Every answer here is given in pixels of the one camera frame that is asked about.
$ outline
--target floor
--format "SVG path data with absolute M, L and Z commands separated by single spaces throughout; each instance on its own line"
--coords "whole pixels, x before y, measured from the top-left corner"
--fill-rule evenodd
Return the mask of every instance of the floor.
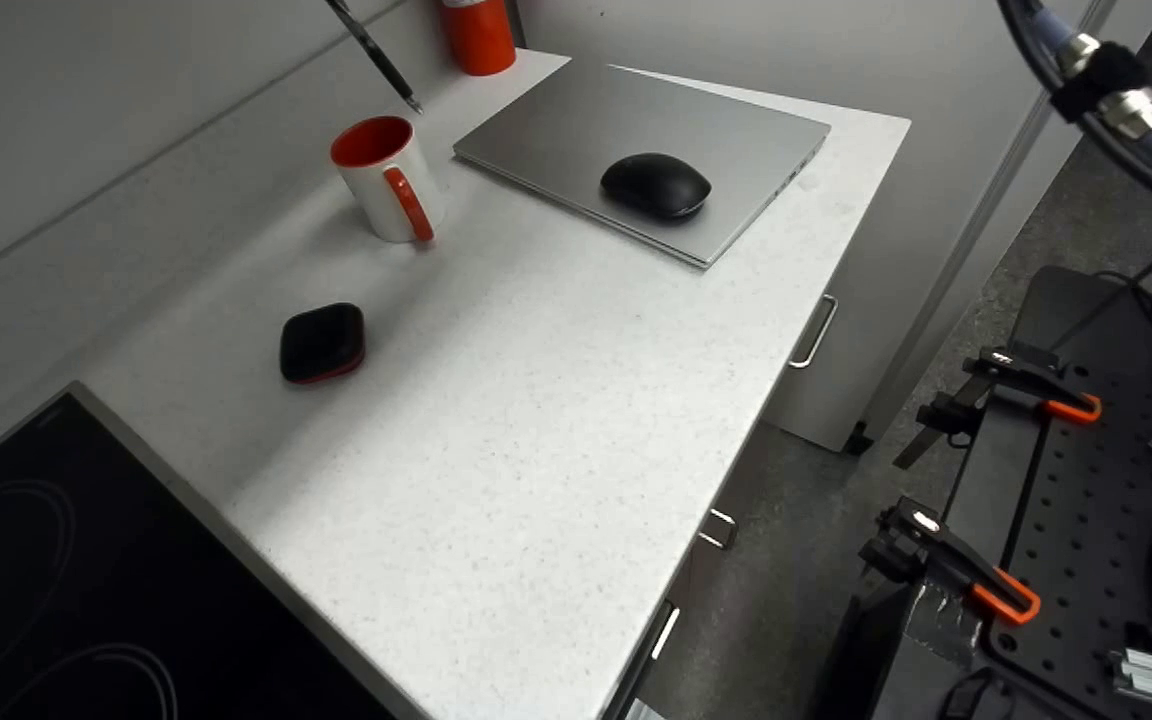
M 812 716 L 812 691 L 860 580 L 857 549 L 871 533 L 871 515 L 899 491 L 943 505 L 953 486 L 959 453 L 943 443 L 910 470 L 890 467 L 917 433 L 917 402 L 936 387 L 957 387 L 959 360 L 1007 336 L 1035 269 L 1136 270 L 1147 255 L 1152 197 L 1078 146 L 980 302 L 927 365 L 899 420 L 863 461 L 756 426 L 731 470 L 738 539 L 727 552 L 695 552 L 680 575 L 677 594 L 687 612 L 640 695 L 667 720 Z

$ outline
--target white cabinet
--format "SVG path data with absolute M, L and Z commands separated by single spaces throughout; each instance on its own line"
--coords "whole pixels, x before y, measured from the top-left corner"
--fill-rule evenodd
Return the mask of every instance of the white cabinet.
M 1060 0 L 1055 6 L 1083 16 L 1087 26 L 1107 16 L 1121 40 L 1142 40 L 1152 0 L 1121 2 Z M 910 116 L 887 187 L 834 270 L 840 306 L 815 365 L 787 372 L 769 402 L 773 425 L 825 447 L 842 447 L 874 402 L 890 410 L 890 394 L 905 398 L 905 360 L 941 345 L 1074 142 L 1074 133 L 1049 119 L 993 0 L 727 0 L 718 12 L 709 0 L 529 0 L 518 6 L 536 48 Z

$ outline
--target mug handle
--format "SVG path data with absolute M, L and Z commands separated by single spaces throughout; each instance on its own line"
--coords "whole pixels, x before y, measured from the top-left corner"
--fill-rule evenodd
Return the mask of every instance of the mug handle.
M 433 224 L 427 224 L 424 202 L 421 202 L 415 187 L 407 183 L 407 177 L 399 169 L 386 169 L 385 183 L 399 199 L 399 209 L 402 209 L 402 217 L 407 217 L 407 224 L 415 232 L 415 245 L 427 245 L 433 238 Z

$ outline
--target cable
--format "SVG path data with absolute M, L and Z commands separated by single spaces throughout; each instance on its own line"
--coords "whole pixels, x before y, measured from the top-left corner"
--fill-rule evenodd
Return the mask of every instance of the cable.
M 1078 116 L 1074 122 L 1083 128 L 1083 137 L 1087 137 L 1111 162 L 1121 162 L 1127 177 L 1136 177 L 1136 178 L 1152 192 L 1152 162 L 1139 161 L 1136 150 L 1127 150 L 1127 146 L 1111 137 L 1111 128 L 1105 128 L 1099 116 Z
M 1136 270 L 1122 274 L 1127 295 L 1142 291 L 1142 281 L 1152 274 L 1152 258 Z M 1066 330 L 1060 330 L 1049 353 L 1060 353 L 1071 336 L 1078 336 L 1090 319 L 1099 319 L 1122 291 L 1107 291 L 1099 302 L 1090 302 L 1074 325 L 1066 325 Z

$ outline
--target red object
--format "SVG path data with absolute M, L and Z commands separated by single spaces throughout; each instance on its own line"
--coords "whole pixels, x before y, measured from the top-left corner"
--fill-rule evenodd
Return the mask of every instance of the red object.
M 399 116 L 373 116 L 352 122 L 344 137 L 333 142 L 333 161 L 341 169 L 362 169 L 362 162 L 385 162 L 394 150 L 402 150 L 412 140 L 412 122 Z
M 1062 425 L 1074 425 L 1074 426 L 1099 425 L 1099 415 L 1105 415 L 1099 394 L 1083 394 L 1083 398 L 1087 398 L 1087 408 L 1049 398 L 1049 415 L 1055 415 L 1055 420 L 1062 420 Z
M 1011 572 L 1000 572 L 1000 580 L 1025 594 L 1025 608 L 1000 599 L 986 582 L 970 582 L 970 599 L 982 605 L 993 615 L 1000 615 L 1011 626 L 1025 626 L 1038 615 L 1042 599 L 1038 592 L 1025 586 Z
M 399 209 L 415 232 L 415 247 L 424 247 L 433 238 L 433 224 L 424 217 L 424 202 L 415 199 L 415 187 L 407 183 L 407 177 L 399 169 L 386 169 L 385 183 L 399 199 Z
M 504 0 L 438 0 L 452 61 L 467 75 L 504 72 L 514 55 Z

